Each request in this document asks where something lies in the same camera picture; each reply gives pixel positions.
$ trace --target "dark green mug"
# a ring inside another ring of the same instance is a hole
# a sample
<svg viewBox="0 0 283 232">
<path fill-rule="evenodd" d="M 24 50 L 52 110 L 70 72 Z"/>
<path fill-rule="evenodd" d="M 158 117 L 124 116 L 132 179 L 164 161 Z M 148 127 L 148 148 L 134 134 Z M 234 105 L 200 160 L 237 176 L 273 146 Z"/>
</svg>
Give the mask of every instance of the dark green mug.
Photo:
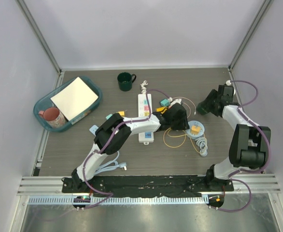
<svg viewBox="0 0 283 232">
<path fill-rule="evenodd" d="M 129 91 L 132 89 L 132 84 L 136 80 L 135 74 L 129 74 L 128 72 L 122 72 L 117 77 L 119 88 L 122 91 Z"/>
</svg>

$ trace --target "mug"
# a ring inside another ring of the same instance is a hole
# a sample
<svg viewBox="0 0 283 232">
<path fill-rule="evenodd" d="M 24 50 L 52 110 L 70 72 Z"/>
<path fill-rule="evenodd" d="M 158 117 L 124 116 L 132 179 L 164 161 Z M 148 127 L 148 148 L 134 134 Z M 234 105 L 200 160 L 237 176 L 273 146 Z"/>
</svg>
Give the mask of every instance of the mug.
<svg viewBox="0 0 283 232">
<path fill-rule="evenodd" d="M 45 119 L 52 128 L 62 127 L 66 123 L 65 117 L 56 107 L 50 107 L 45 111 L 39 111 L 39 116 Z"/>
<path fill-rule="evenodd" d="M 136 80 L 135 74 L 129 74 L 128 72 L 122 72 L 117 77 L 119 88 L 122 91 L 129 91 L 132 89 L 132 84 Z"/>
</svg>

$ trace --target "dark wood surface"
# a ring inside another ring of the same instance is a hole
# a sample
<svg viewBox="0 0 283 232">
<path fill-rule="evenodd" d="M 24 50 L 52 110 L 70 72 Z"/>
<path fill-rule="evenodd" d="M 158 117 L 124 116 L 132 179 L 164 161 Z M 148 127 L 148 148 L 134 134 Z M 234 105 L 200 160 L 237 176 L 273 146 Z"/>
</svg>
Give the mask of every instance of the dark wood surface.
<svg viewBox="0 0 283 232">
<path fill-rule="evenodd" d="M 41 176 L 69 176 L 89 153 L 94 135 L 89 128 L 94 124 L 100 126 L 108 114 L 126 111 L 127 117 L 137 117 L 137 95 L 141 93 L 140 84 L 147 80 L 148 89 L 159 89 L 172 97 L 186 97 L 196 105 L 204 100 L 209 92 L 218 88 L 229 79 L 226 68 L 206 69 L 157 69 L 130 70 L 137 75 L 133 88 L 122 92 L 118 88 L 117 75 L 123 70 L 65 72 L 63 82 L 79 75 L 86 75 L 96 83 L 103 92 L 103 100 L 99 107 L 63 133 L 49 133 L 48 142 L 40 171 Z M 153 108 L 159 107 L 164 96 L 152 93 Z M 197 120 L 204 124 L 208 139 L 208 155 L 201 157 L 189 139 L 179 148 L 169 148 L 163 143 L 163 132 L 155 133 L 155 141 L 149 145 L 140 144 L 138 135 L 128 138 L 120 149 L 118 162 L 127 162 L 127 171 L 117 169 L 103 173 L 104 175 L 156 175 L 156 174 L 205 174 L 212 165 L 223 161 L 228 156 L 233 130 L 220 117 L 208 114 L 193 115 L 194 107 L 188 101 L 192 114 L 189 120 Z M 182 131 L 171 134 L 180 135 Z M 171 146 L 181 144 L 181 138 L 166 137 Z M 110 155 L 106 160 L 114 159 Z"/>
</svg>

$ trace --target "small green object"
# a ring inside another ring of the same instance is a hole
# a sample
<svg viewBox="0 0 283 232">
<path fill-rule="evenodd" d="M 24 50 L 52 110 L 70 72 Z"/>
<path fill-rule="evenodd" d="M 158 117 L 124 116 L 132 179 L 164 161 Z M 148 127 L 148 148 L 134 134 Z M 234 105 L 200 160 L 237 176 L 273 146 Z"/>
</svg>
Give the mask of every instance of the small green object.
<svg viewBox="0 0 283 232">
<path fill-rule="evenodd" d="M 122 91 L 129 91 L 132 89 L 132 84 L 136 80 L 135 74 L 129 74 L 128 72 L 122 72 L 117 77 L 119 88 Z"/>
<path fill-rule="evenodd" d="M 111 116 L 113 116 L 112 114 L 109 114 L 106 116 L 106 120 L 108 120 Z"/>
<path fill-rule="evenodd" d="M 168 107 L 170 105 L 170 102 L 169 100 L 167 99 L 163 99 L 161 102 L 160 102 L 160 105 L 161 106 L 164 106 L 164 107 Z"/>
</svg>

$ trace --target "white power strip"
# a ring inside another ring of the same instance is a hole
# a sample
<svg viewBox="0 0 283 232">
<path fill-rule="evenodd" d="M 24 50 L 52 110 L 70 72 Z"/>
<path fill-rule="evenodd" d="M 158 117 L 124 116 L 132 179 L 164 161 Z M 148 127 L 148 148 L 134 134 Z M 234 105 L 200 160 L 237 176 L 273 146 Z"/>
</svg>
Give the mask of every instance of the white power strip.
<svg viewBox="0 0 283 232">
<path fill-rule="evenodd" d="M 150 108 L 152 111 L 152 101 L 151 101 L 151 94 L 148 94 L 148 100 L 150 104 Z M 138 95 L 138 117 L 142 116 L 149 116 L 149 107 L 146 99 L 146 94 L 139 94 Z M 145 132 L 138 134 L 138 141 L 145 145 L 154 142 L 153 132 Z"/>
</svg>

